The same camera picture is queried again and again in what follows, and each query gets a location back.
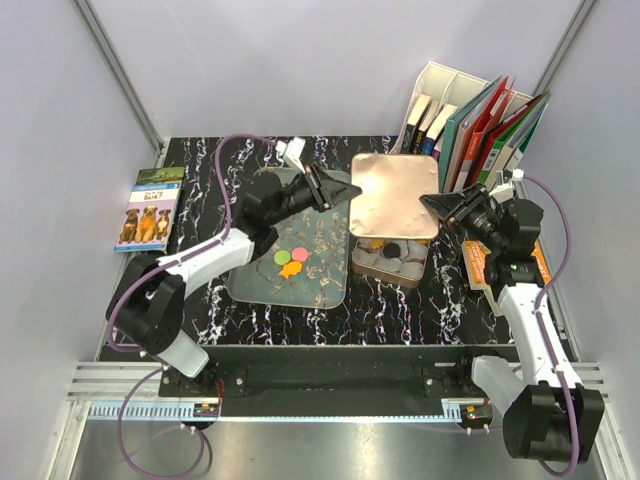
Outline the rose gold tin lid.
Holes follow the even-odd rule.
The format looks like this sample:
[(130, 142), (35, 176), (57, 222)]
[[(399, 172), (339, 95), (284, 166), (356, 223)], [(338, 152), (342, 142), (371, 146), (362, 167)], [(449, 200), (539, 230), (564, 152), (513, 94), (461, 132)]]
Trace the rose gold tin lid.
[(351, 183), (362, 193), (350, 203), (350, 233), (359, 238), (431, 240), (439, 220), (420, 197), (439, 191), (438, 162), (431, 156), (360, 153)]

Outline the orange flower shaped cookie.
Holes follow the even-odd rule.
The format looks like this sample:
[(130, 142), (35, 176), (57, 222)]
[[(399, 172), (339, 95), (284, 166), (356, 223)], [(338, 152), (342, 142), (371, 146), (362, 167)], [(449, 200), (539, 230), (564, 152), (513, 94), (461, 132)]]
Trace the orange flower shaped cookie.
[(369, 247), (372, 250), (379, 250), (381, 248), (383, 248), (386, 244), (386, 241), (383, 239), (373, 239), (370, 241)]

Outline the black sandwich cookie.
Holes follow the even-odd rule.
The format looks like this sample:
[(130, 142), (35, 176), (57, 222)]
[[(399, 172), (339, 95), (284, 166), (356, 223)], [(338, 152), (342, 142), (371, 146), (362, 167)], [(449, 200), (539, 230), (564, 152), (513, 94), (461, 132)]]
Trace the black sandwich cookie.
[(387, 243), (382, 249), (382, 254), (386, 259), (398, 259), (401, 253), (402, 249), (397, 243)]

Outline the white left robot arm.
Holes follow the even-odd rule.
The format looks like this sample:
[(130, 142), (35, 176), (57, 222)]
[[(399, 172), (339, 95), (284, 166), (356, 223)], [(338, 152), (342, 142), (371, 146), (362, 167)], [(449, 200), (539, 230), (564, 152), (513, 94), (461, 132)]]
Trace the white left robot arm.
[(312, 162), (288, 183), (272, 173), (251, 181), (234, 206), (233, 225), (179, 254), (140, 254), (127, 265), (107, 307), (109, 326), (181, 374), (196, 396), (215, 386), (210, 357), (183, 329), (185, 300), (220, 275), (264, 256), (279, 222), (312, 208), (325, 212), (361, 194)]

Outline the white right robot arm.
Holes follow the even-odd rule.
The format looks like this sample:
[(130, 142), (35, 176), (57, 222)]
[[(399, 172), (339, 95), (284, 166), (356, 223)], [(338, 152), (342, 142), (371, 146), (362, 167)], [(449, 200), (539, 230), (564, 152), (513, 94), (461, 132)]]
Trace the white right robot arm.
[(509, 455), (569, 469), (588, 460), (604, 400), (588, 389), (567, 358), (547, 305), (549, 281), (534, 255), (543, 209), (528, 199), (498, 200), (482, 184), (425, 194), (421, 203), (443, 225), (460, 227), (489, 251), (484, 278), (508, 321), (520, 370), (497, 356), (478, 356), (454, 371), (466, 396), (483, 391), (502, 417)]

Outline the red hardcover book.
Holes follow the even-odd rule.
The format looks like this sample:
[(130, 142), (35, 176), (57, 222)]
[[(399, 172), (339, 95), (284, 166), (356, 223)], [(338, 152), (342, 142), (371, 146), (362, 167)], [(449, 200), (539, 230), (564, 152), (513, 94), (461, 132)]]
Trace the red hardcover book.
[(465, 186), (471, 167), (480, 154), (487, 129), (495, 124), (495, 117), (500, 117), (506, 108), (511, 94), (507, 87), (508, 80), (509, 77), (506, 77), (494, 86), (463, 122), (464, 138), (457, 171), (452, 180), (452, 192), (460, 191)]

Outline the orange treehouse book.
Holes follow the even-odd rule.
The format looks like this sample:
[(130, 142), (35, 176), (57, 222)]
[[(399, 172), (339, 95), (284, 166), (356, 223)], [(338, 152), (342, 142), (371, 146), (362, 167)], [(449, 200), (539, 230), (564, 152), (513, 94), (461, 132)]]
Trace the orange treehouse book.
[[(489, 253), (490, 251), (479, 241), (465, 240), (462, 243), (462, 254), (470, 288), (474, 291), (482, 291), (493, 314), (499, 317), (502, 312), (484, 276), (485, 260)], [(552, 280), (552, 275), (538, 240), (534, 243), (533, 256), (536, 258), (544, 283), (548, 284)]]

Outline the green hardcover book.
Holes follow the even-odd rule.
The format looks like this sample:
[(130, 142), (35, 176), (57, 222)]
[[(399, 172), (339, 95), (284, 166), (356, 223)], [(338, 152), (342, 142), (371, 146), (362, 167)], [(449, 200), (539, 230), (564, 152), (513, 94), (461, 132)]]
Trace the green hardcover book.
[(484, 149), (474, 163), (466, 186), (482, 184), (487, 189), (495, 186), (497, 172), (506, 166), (516, 147), (529, 133), (534, 119), (540, 116), (550, 94), (551, 92), (546, 90), (532, 98), (487, 134)]

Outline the rose gold cookie tin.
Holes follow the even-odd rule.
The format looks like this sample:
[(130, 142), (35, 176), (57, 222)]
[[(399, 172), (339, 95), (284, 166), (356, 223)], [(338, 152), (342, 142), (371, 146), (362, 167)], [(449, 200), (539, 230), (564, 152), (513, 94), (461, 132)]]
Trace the rose gold cookie tin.
[(402, 253), (398, 259), (386, 259), (382, 249), (369, 247), (373, 239), (358, 238), (351, 254), (352, 269), (365, 275), (397, 286), (414, 289), (423, 278), (429, 253), (429, 240), (383, 239), (397, 243)]

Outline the pink round cookie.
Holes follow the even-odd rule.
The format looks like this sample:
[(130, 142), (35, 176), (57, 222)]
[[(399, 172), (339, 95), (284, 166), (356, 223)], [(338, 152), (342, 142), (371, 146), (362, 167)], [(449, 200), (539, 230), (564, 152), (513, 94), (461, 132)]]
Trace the pink round cookie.
[(309, 257), (309, 252), (304, 247), (296, 247), (291, 252), (291, 259), (296, 262), (304, 263)]

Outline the black paperback book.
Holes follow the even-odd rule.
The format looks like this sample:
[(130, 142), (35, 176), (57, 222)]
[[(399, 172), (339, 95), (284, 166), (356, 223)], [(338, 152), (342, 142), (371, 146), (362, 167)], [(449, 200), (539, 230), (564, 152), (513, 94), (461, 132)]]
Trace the black paperback book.
[(400, 145), (401, 154), (409, 154), (412, 151), (412, 144), (417, 132), (417, 127), (419, 126), (430, 103), (431, 97), (429, 95), (420, 94), (416, 98), (405, 124), (404, 134)]

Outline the teal hardcover book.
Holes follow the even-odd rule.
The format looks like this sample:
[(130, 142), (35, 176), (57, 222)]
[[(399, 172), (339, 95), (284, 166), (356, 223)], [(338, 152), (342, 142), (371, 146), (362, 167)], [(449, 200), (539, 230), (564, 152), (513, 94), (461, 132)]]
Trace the teal hardcover book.
[(446, 120), (442, 135), (439, 156), (441, 193), (449, 192), (455, 184), (461, 157), (475, 123), (503, 80), (504, 77), (499, 76), (488, 82), (458, 72), (446, 90), (446, 104), (455, 106), (456, 111)]

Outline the floral blossom serving tray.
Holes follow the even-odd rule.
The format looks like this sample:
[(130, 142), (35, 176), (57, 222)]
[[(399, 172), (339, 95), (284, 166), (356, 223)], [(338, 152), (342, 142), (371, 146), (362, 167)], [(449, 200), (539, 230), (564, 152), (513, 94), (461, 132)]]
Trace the floral blossom serving tray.
[[(350, 234), (349, 204), (320, 213), (312, 208), (276, 225), (278, 239), (256, 261), (229, 273), (228, 291), (238, 302), (332, 309), (346, 295)], [(304, 247), (309, 252), (302, 271), (289, 279), (274, 262), (279, 250)]]

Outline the green round cookie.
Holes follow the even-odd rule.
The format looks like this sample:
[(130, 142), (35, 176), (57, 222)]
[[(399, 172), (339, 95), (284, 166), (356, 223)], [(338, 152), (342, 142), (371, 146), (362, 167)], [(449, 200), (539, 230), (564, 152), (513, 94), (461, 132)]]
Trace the green round cookie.
[(279, 266), (284, 266), (291, 261), (291, 254), (286, 250), (279, 250), (274, 254), (274, 262)]

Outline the orange fish shaped cookie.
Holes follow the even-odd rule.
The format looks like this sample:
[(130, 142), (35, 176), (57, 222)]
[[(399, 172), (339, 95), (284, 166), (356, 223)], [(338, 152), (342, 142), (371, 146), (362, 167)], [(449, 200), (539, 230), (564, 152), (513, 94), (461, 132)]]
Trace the orange fish shaped cookie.
[(303, 269), (303, 264), (299, 261), (290, 261), (286, 263), (279, 272), (279, 275), (285, 279), (298, 275)]

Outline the green landscape book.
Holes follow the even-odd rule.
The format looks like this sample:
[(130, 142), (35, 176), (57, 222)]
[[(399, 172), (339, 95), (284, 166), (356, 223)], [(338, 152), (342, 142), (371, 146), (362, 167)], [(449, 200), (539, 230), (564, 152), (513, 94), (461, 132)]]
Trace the green landscape book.
[(142, 169), (136, 178), (137, 185), (182, 182), (185, 177), (184, 167), (162, 167)]

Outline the dog picture book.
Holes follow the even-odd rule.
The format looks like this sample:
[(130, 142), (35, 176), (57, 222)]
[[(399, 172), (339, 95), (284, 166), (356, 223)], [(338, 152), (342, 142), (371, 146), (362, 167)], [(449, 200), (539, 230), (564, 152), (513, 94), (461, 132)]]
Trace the dog picture book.
[(165, 252), (180, 193), (180, 182), (135, 185), (114, 250)]

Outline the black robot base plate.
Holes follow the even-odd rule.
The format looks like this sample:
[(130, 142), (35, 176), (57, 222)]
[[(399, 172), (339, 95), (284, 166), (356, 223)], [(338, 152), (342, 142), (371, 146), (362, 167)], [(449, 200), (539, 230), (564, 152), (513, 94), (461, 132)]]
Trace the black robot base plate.
[(412, 420), (442, 416), (443, 400), (485, 400), (471, 380), (481, 355), (515, 357), (496, 346), (215, 346), (198, 379), (175, 369), (160, 380), (162, 397), (222, 395), (225, 419), (358, 417)]

